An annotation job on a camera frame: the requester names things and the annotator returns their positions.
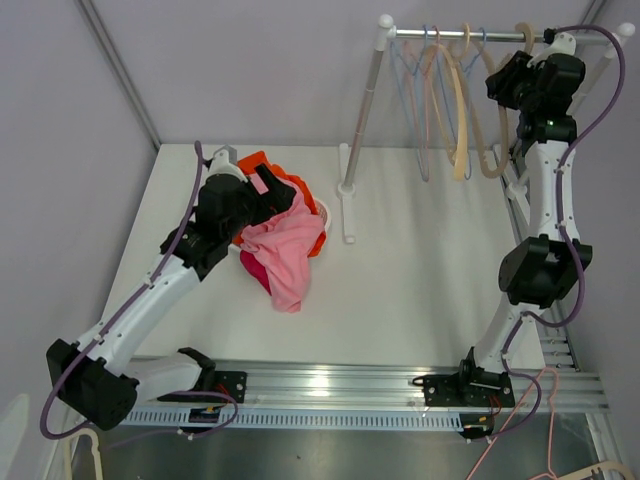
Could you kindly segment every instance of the white table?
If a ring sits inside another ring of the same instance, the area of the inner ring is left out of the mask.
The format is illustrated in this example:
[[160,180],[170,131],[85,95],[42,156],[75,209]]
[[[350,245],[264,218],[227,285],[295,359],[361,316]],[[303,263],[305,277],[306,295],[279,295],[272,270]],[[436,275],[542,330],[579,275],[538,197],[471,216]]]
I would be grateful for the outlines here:
[[[205,156],[217,147],[205,146]],[[498,267],[514,246],[499,180],[476,168],[455,182],[442,151],[421,181],[412,150],[364,148],[356,177],[358,237],[342,241],[335,191],[337,147],[237,146],[264,150],[300,175],[334,223],[297,314],[279,313],[230,252],[160,321],[137,351],[162,356],[190,346],[214,359],[322,364],[456,366],[498,305]],[[140,281],[184,213],[196,168],[192,145],[163,145],[123,254],[107,309]],[[513,366],[541,368],[527,327]]]

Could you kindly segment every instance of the pile of clothes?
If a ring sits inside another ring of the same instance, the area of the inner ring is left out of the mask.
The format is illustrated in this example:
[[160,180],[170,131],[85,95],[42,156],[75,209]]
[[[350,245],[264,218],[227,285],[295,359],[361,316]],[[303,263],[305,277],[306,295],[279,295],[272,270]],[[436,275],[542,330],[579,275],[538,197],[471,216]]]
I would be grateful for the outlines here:
[[324,221],[307,184],[287,174],[256,152],[238,162],[259,193],[267,191],[255,169],[266,165],[296,196],[291,208],[256,226],[246,227],[234,239],[241,249],[240,261],[271,295],[273,307],[281,312],[298,312],[311,282],[309,257],[320,253],[327,238]]

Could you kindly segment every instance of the gray floor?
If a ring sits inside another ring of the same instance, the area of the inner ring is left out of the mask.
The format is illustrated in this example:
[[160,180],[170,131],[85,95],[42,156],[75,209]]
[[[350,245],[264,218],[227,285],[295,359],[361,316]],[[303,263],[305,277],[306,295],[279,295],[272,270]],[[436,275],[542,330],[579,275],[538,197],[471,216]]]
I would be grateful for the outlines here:
[[[545,471],[547,415],[500,440],[473,477],[526,479]],[[121,427],[101,433],[108,445],[144,432]],[[150,437],[103,454],[106,480],[358,480],[464,479],[486,444],[466,445],[455,434],[229,429],[187,442]],[[554,433],[558,475],[596,461],[583,415],[560,415]],[[92,479],[86,444],[76,476]]]

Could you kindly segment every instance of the wall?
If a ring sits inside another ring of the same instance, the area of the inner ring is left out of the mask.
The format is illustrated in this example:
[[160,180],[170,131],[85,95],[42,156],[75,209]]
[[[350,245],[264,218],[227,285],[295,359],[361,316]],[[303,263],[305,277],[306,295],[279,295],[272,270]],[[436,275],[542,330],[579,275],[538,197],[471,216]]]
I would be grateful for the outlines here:
[[[600,24],[614,30],[623,21],[638,24],[640,4],[615,0]],[[589,52],[594,59],[600,49]],[[587,137],[577,153],[574,205],[580,235],[593,245],[587,271],[587,295],[570,334],[584,369],[602,375],[607,397],[627,453],[640,473],[640,39],[625,47],[625,88],[608,118]],[[577,116],[585,128],[611,98],[618,65],[611,64]]]
[[100,316],[153,151],[72,0],[1,3],[0,411],[30,396],[8,477],[30,480],[45,351]]
[[[96,0],[164,142],[337,145],[351,142],[378,17],[404,28],[542,29],[576,22],[587,1]],[[418,51],[420,41],[413,42]],[[512,46],[490,46],[496,60]],[[482,61],[472,91],[489,141],[498,139]],[[382,65],[366,145],[408,144]]]

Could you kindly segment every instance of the purple cable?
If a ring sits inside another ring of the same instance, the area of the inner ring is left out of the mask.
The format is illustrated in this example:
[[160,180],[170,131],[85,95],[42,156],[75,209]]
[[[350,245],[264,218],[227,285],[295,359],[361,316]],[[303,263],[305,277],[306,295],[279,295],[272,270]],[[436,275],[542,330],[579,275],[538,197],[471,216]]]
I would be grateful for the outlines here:
[[[172,393],[172,395],[193,395],[193,392],[174,392]],[[216,398],[222,398],[223,400],[226,400],[227,402],[231,403],[233,405],[233,414],[231,415],[231,417],[222,422],[219,425],[216,425],[215,427],[211,427],[209,429],[207,429],[204,432],[201,433],[193,433],[193,434],[185,434],[184,432],[181,433],[181,430],[177,430],[175,428],[163,428],[163,429],[156,429],[156,430],[151,430],[149,432],[145,432],[145,433],[141,433],[140,435],[135,435],[131,438],[127,438],[126,440],[122,440],[120,442],[116,442],[114,444],[108,445],[105,448],[102,448],[101,451],[107,451],[107,450],[111,450],[114,448],[119,448],[122,447],[124,445],[128,445],[129,443],[132,442],[136,442],[138,440],[141,440],[143,438],[147,438],[147,437],[151,437],[154,435],[161,435],[161,434],[165,434],[165,433],[173,433],[175,434],[176,432],[180,435],[187,435],[189,437],[189,439],[197,439],[197,438],[203,438],[203,437],[208,437],[209,435],[212,435],[216,432],[218,432],[219,430],[222,430],[224,427],[226,427],[227,425],[229,425],[230,423],[232,423],[236,417],[238,416],[238,402],[235,401],[235,399],[229,395],[225,395],[224,393],[217,393],[217,392],[198,392],[198,395],[200,396],[208,396],[208,397],[216,397]]]
[[[562,222],[564,221],[564,205],[563,205],[563,195],[562,195],[563,193],[562,192],[562,175],[563,175],[562,167],[564,167],[565,163],[567,163],[567,160],[571,152],[575,150],[578,144],[582,140],[584,140],[584,138],[587,135],[589,135],[593,131],[593,129],[596,128],[600,124],[600,122],[602,122],[602,120],[604,120],[604,118],[609,114],[613,106],[616,104],[616,102],[618,101],[618,98],[620,97],[620,93],[622,92],[622,86],[624,85],[624,77],[626,74],[626,63],[624,59],[624,52],[622,51],[622,46],[620,45],[620,42],[618,42],[618,39],[609,30],[599,25],[571,25],[568,27],[558,28],[556,32],[561,33],[561,32],[575,31],[575,30],[593,30],[607,37],[611,42],[611,44],[613,45],[613,47],[615,48],[616,53],[618,55],[618,64],[619,64],[620,71],[618,75],[618,84],[616,85],[615,92],[613,93],[611,100],[609,101],[606,108],[580,135],[578,135],[578,137],[573,141],[573,143],[569,145],[567,149],[564,151],[564,153],[562,154],[562,157],[560,157],[560,162],[558,163],[558,169],[556,173],[556,210],[558,212],[558,222],[560,224],[562,224]],[[584,293],[585,293],[584,268],[582,267],[582,263],[580,262],[578,251],[573,245],[573,242],[571,241],[571,238],[567,233],[567,229],[564,226],[559,226],[558,230],[560,232],[560,235],[562,235],[563,240],[567,244],[567,247],[569,248],[569,252],[571,253],[571,258],[575,263],[576,272],[578,274],[578,298],[576,300],[576,304],[574,305],[573,310],[571,310],[571,313],[567,316],[567,318],[565,318],[564,320],[558,323],[547,322],[540,315],[537,315],[531,311],[526,311],[522,313],[522,317],[524,316],[533,317],[536,321],[540,322],[542,325],[545,325],[547,327],[552,327],[552,328],[564,327],[576,319],[576,317],[578,316],[578,313],[580,312],[580,309],[582,308],[582,304],[584,303]],[[491,435],[492,438],[498,437],[505,433],[513,432],[514,430],[517,430],[520,427],[522,427],[525,423],[531,420],[531,418],[533,418],[533,415],[537,412],[538,408],[540,408],[540,403],[542,402],[542,387],[540,385],[540,382],[538,382],[538,380],[532,375],[528,375],[526,373],[514,372],[513,370],[511,370],[506,360],[506,354],[509,351],[509,347],[511,346],[513,339],[516,337],[516,334],[520,330],[520,327],[522,327],[522,317],[514,325],[513,329],[509,333],[509,336],[507,337],[504,347],[502,348],[502,352],[501,352],[503,355],[502,365],[505,371],[509,375],[512,375],[514,377],[526,378],[536,386],[536,390],[538,392],[536,396],[536,402],[533,405],[531,412],[529,412],[527,416],[522,419],[521,422],[501,432],[494,433],[493,435]]]
[[[182,217],[182,220],[180,221],[180,226],[178,227],[178,231],[176,232],[176,235],[173,237],[173,241],[171,242],[169,249],[162,257],[162,260],[158,264],[158,267],[151,274],[151,277],[150,277],[151,282],[153,282],[156,278],[158,278],[158,275],[162,273],[162,269],[164,268],[166,263],[169,261],[169,258],[171,257],[171,255],[173,255],[173,252],[176,249],[176,246],[178,245],[180,238],[182,238],[185,228],[187,227],[187,222],[191,217],[191,212],[193,211],[193,205],[195,204],[196,196],[198,195],[198,190],[200,189],[200,180],[202,179],[202,167],[204,165],[201,143],[195,142],[194,147],[196,149],[196,154],[198,155],[198,167],[196,171],[196,178],[193,184],[193,190],[191,192],[191,198],[189,199],[187,210],[184,214],[184,217]],[[126,302],[124,302],[120,308],[118,308],[116,313],[113,314],[113,316],[109,319],[109,321],[106,322],[104,327],[102,327],[100,332],[98,332],[98,335],[100,335],[101,337],[106,335],[107,332],[109,332],[109,330],[111,329],[111,327],[113,327],[113,325],[120,319],[120,317],[122,317],[122,315],[131,307],[131,305],[133,305],[136,302],[136,300],[140,298],[140,296],[147,290],[148,287],[149,286],[146,283],[138,287],[138,289],[135,292],[133,292],[131,297],[129,297],[129,299]],[[82,360],[84,360],[84,358],[89,354],[89,352],[91,352],[91,350],[95,348],[97,344],[98,344],[98,340],[91,340],[91,342],[80,352],[80,354],[73,359],[73,361],[69,364],[69,366],[65,368],[64,372],[62,372],[62,375],[60,375],[60,378],[58,378],[58,381],[53,385],[53,388],[51,389],[49,396],[44,402],[44,406],[42,407],[42,412],[40,413],[40,433],[42,434],[43,437],[49,440],[61,440],[63,438],[68,437],[69,435],[76,433],[78,430],[86,427],[87,425],[89,425],[90,422],[87,420],[85,422],[82,422],[80,425],[76,425],[70,430],[67,430],[66,432],[53,433],[47,427],[47,419],[49,418],[49,412],[51,411],[51,406],[53,405],[53,401],[58,396],[58,392],[60,392],[60,390],[64,386],[64,383],[67,381],[67,379],[69,378],[73,370],[80,364],[80,362],[82,362]]]

